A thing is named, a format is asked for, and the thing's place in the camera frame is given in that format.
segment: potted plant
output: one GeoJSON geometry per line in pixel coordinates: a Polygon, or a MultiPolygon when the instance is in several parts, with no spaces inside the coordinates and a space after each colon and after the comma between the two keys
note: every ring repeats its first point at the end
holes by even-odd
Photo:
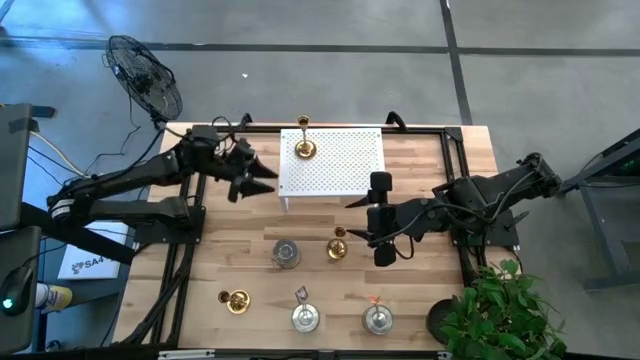
{"type": "Polygon", "coordinates": [[[436,338],[434,330],[445,335],[454,359],[561,359],[566,345],[558,334],[564,321],[557,328],[550,324],[549,309],[556,310],[531,291],[538,278],[518,274],[513,260],[503,260],[497,271],[485,267],[479,273],[474,287],[450,301],[439,329],[430,328],[436,338]]]}

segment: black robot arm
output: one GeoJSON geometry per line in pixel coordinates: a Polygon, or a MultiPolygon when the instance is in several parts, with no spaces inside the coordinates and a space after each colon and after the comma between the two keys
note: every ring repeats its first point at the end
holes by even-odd
{"type": "Polygon", "coordinates": [[[178,144],[146,163],[72,181],[58,194],[49,196],[47,205],[51,217],[68,226],[84,226],[95,220],[188,224],[189,207],[180,197],[169,197],[157,203],[101,199],[147,185],[177,185],[194,173],[212,176],[216,181],[228,181],[228,200],[231,202],[236,202],[239,194],[247,197],[274,191],[273,187],[255,178],[278,177],[260,163],[246,139],[236,141],[233,134],[221,136],[213,126],[196,125],[178,144]],[[225,141],[231,141],[233,147],[221,149],[225,141]]]}
{"type": "Polygon", "coordinates": [[[367,209],[367,230],[347,231],[367,240],[374,249],[377,266],[392,264],[396,254],[406,258],[394,243],[395,237],[402,234],[412,242],[420,242],[425,233],[451,230],[454,239],[464,240],[458,246],[469,246],[474,241],[481,247],[485,243],[513,246],[518,241],[514,226],[522,217],[514,219],[509,208],[523,199],[553,196],[560,183],[540,154],[533,153],[519,160],[517,167],[493,177],[462,177],[438,186],[433,189],[434,198],[388,204],[391,175],[372,173],[367,196],[347,205],[376,205],[367,209]]]}

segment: white pegboard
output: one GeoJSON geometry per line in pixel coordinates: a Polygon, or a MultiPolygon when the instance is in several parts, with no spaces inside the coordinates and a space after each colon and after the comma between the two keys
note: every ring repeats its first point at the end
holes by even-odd
{"type": "Polygon", "coordinates": [[[280,197],[366,195],[371,172],[384,171],[380,128],[309,129],[307,139],[317,151],[305,160],[295,153],[302,130],[280,133],[280,197]]]}

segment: concrete floor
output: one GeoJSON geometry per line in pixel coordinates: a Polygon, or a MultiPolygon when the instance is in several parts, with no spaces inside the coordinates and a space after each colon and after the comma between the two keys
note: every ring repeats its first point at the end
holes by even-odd
{"type": "MultiPolygon", "coordinates": [[[[640,3],[633,0],[449,3],[460,46],[640,47],[640,3]]],[[[437,0],[17,0],[2,26],[6,36],[62,39],[124,33],[153,42],[447,44],[437,0]]],[[[131,129],[127,96],[103,68],[101,54],[0,48],[2,102],[55,106],[57,116],[40,121],[42,132],[84,167],[100,152],[117,151],[131,129]]],[[[446,54],[156,55],[176,74],[184,100],[181,121],[251,112],[258,121],[307,113],[318,121],[380,123],[395,110],[408,123],[460,124],[446,54]]],[[[461,63],[473,123],[489,126],[501,170],[539,151],[566,178],[638,127],[639,57],[462,56],[461,63]]],[[[129,164],[146,147],[153,129],[135,104],[134,121],[144,127],[127,155],[104,159],[99,171],[129,164]]],[[[68,177],[36,159],[59,179],[68,177]]],[[[43,206],[58,187],[29,164],[27,201],[43,206]]],[[[521,257],[526,272],[545,279],[539,291],[566,317],[569,349],[639,357],[640,285],[601,293],[582,289],[584,280],[605,272],[579,194],[516,209],[531,211],[519,225],[521,257]]],[[[105,299],[52,315],[48,337],[71,348],[95,346],[114,308],[115,300],[105,299]]]]}

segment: wooden tabletop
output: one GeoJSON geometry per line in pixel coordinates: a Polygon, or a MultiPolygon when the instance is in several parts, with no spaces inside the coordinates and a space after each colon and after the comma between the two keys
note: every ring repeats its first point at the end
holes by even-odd
{"type": "MultiPolygon", "coordinates": [[[[169,126],[184,133],[193,125],[169,126]]],[[[465,126],[462,132],[471,174],[494,175],[497,168],[487,127],[465,126]]],[[[278,171],[279,135],[249,133],[246,137],[263,163],[278,171]]],[[[177,140],[166,133],[162,151],[177,140]]],[[[432,197],[431,189],[446,181],[437,136],[383,135],[383,147],[386,170],[393,175],[390,203],[432,197]]],[[[455,151],[452,154],[457,163],[455,151]]],[[[277,180],[266,182],[277,187],[277,180]]],[[[291,199],[290,212],[284,214],[277,192],[232,204],[226,200],[228,188],[228,183],[207,181],[203,199],[207,217],[191,270],[181,348],[442,348],[427,332],[425,317],[435,302],[462,291],[458,253],[447,233],[425,236],[416,245],[412,260],[398,258],[386,268],[374,266],[373,251],[364,240],[347,237],[348,255],[332,261],[325,246],[336,226],[366,229],[365,208],[344,208],[353,198],[295,198],[291,199]],[[271,250],[279,239],[294,240],[300,248],[301,262],[293,270],[276,269],[272,264],[271,250]],[[302,285],[309,292],[309,303],[321,316],[318,328],[308,334],[298,333],[291,324],[291,313],[297,305],[294,292],[302,285]],[[217,300],[220,291],[236,289],[246,290],[251,296],[251,306],[243,315],[231,314],[217,300]],[[394,314],[393,329],[385,336],[371,335],[362,327],[361,316],[370,306],[369,296],[380,296],[382,304],[394,314]]],[[[177,186],[153,187],[150,201],[177,194],[177,186]]],[[[406,237],[399,237],[397,244],[401,251],[408,252],[406,237]]],[[[134,259],[114,341],[129,335],[156,300],[166,253],[166,245],[154,244],[134,259]]],[[[511,254],[488,248],[487,257],[499,262],[511,254]]],[[[168,306],[165,333],[170,328],[173,307],[174,300],[168,306]]]]}

